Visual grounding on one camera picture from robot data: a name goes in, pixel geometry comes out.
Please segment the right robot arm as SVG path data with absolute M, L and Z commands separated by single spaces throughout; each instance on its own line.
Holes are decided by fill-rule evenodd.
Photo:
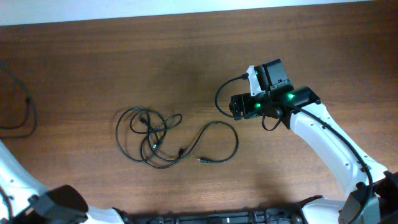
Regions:
M 304 203 L 304 222 L 397 223 L 397 174 L 364 152 L 309 87 L 294 88 L 281 60 L 251 65 L 241 79 L 250 91 L 231 97 L 233 118 L 283 123 L 316 152 L 343 189 L 344 201 L 320 196 Z

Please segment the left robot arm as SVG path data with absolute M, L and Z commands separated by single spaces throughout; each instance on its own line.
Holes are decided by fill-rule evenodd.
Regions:
M 49 190 L 1 144 L 1 223 L 123 223 L 113 208 L 89 206 L 70 185 Z

